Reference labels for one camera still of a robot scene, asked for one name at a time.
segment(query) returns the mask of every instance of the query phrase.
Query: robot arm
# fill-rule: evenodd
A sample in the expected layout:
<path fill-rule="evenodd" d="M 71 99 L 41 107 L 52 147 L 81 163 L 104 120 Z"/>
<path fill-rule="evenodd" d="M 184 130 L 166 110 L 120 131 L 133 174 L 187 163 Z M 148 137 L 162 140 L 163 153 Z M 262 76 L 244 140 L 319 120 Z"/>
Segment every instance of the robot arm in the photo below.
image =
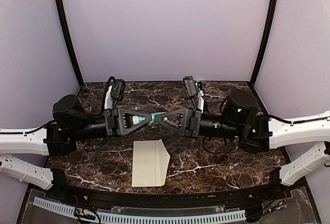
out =
<path fill-rule="evenodd" d="M 194 84 L 184 83 L 189 92 Z M 279 170 L 279 181 L 292 185 L 301 177 L 330 161 L 330 111 L 284 120 L 275 116 L 257 116 L 257 99 L 242 90 L 235 90 L 226 98 L 222 115 L 203 113 L 200 109 L 184 108 L 157 115 L 155 121 L 174 133 L 198 138 L 219 137 L 238 139 L 238 147 L 250 153 L 267 152 L 282 146 L 318 141 L 312 149 Z M 179 115 L 179 123 L 172 125 L 170 116 Z"/>
<path fill-rule="evenodd" d="M 11 153 L 63 156 L 77 149 L 76 141 L 129 135 L 152 120 L 151 115 L 115 108 L 123 99 L 125 82 L 111 77 L 106 85 L 102 111 L 86 113 L 75 95 L 53 106 L 54 121 L 37 129 L 0 129 L 0 172 L 43 189 L 66 183 L 63 171 L 37 167 Z"/>

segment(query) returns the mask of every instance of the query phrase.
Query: zip tie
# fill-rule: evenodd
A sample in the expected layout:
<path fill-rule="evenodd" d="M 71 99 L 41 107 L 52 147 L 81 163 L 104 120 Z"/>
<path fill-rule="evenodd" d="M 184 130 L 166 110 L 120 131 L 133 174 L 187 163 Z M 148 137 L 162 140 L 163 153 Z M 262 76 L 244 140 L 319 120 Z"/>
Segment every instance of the zip tie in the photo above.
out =
<path fill-rule="evenodd" d="M 29 163 L 28 163 L 28 162 L 25 162 L 25 163 L 26 163 L 25 174 L 24 174 L 24 176 L 20 179 L 20 182 L 23 181 L 23 180 L 26 178 L 26 176 L 27 176 L 27 174 L 28 174 L 28 171 L 29 171 Z"/>

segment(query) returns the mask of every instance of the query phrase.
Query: white arm segment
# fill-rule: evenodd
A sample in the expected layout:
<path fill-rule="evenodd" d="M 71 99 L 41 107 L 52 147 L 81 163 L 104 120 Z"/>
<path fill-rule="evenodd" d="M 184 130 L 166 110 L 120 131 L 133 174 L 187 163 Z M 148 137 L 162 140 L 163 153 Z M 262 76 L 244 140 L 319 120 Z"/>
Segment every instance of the white arm segment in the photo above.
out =
<path fill-rule="evenodd" d="M 104 102 L 104 109 L 112 109 L 112 102 L 110 93 L 111 93 L 112 86 L 109 86 L 109 89 L 105 95 L 105 102 Z"/>
<path fill-rule="evenodd" d="M 198 99 L 197 106 L 198 106 L 198 109 L 200 109 L 202 111 L 202 113 L 204 111 L 204 98 L 203 98 L 203 96 L 204 96 L 204 92 L 202 90 L 200 90 L 198 92 L 198 95 L 197 95 L 197 99 Z"/>
<path fill-rule="evenodd" d="M 2 132 L 29 132 L 27 130 L 4 130 Z M 0 154 L 7 153 L 33 153 L 47 156 L 49 155 L 47 144 L 43 139 L 47 137 L 47 129 L 40 129 L 32 134 L 25 135 L 2 135 L 0 134 Z"/>
<path fill-rule="evenodd" d="M 324 142 L 320 141 L 295 161 L 282 166 L 279 171 L 281 183 L 290 186 L 317 167 L 330 161 L 330 155 L 324 153 L 325 149 Z"/>
<path fill-rule="evenodd" d="M 42 168 L 15 158 L 11 154 L 0 155 L 0 172 L 42 189 L 52 187 L 53 173 L 49 168 Z"/>
<path fill-rule="evenodd" d="M 301 121 L 315 118 L 330 117 L 330 111 L 309 117 L 287 119 L 288 121 Z M 312 141 L 330 141 L 330 118 L 320 121 L 312 121 L 301 124 L 286 124 L 276 119 L 268 123 L 269 131 L 273 135 L 269 137 L 269 148 L 275 149 L 286 145 L 306 143 Z"/>

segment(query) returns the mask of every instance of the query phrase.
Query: black bracket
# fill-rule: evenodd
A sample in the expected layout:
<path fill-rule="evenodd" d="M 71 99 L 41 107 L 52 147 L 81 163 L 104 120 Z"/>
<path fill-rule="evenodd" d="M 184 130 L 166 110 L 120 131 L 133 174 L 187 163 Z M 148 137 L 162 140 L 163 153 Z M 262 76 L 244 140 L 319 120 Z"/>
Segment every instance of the black bracket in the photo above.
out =
<path fill-rule="evenodd" d="M 164 120 L 164 118 L 174 115 L 180 116 L 179 123 L 177 125 L 172 125 Z M 155 122 L 180 136 L 198 138 L 201 116 L 202 112 L 200 110 L 184 108 L 156 115 Z"/>
<path fill-rule="evenodd" d="M 133 116 L 144 118 L 138 124 L 133 124 Z M 126 136 L 142 128 L 152 121 L 150 114 L 145 114 L 129 109 L 106 109 L 104 117 L 108 136 Z"/>
<path fill-rule="evenodd" d="M 272 132 L 268 129 L 268 117 L 256 118 L 252 125 L 245 125 L 240 136 L 238 147 L 249 153 L 269 151 L 269 137 Z"/>
<path fill-rule="evenodd" d="M 47 144 L 49 155 L 64 156 L 77 150 L 76 141 L 70 139 L 66 132 L 61 132 L 57 124 L 50 124 L 46 129 L 47 137 L 43 142 Z"/>

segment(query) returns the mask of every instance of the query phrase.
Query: lavender wall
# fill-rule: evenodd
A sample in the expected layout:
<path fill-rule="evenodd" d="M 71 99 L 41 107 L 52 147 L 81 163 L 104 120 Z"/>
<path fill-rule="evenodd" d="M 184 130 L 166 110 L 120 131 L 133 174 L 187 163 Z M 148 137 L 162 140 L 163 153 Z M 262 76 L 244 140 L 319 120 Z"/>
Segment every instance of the lavender wall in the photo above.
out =
<path fill-rule="evenodd" d="M 52 118 L 52 105 L 77 93 L 55 0 L 0 0 L 0 127 L 22 129 Z M 19 155 L 42 165 L 42 156 Z M 0 174 L 0 223 L 16 223 L 26 184 Z"/>
<path fill-rule="evenodd" d="M 278 0 L 256 89 L 269 112 L 283 118 L 330 109 L 330 2 Z M 287 147 L 296 159 L 312 144 Z M 307 177 L 323 223 L 330 219 L 329 169 Z"/>
<path fill-rule="evenodd" d="M 248 81 L 269 0 L 64 0 L 87 82 Z"/>

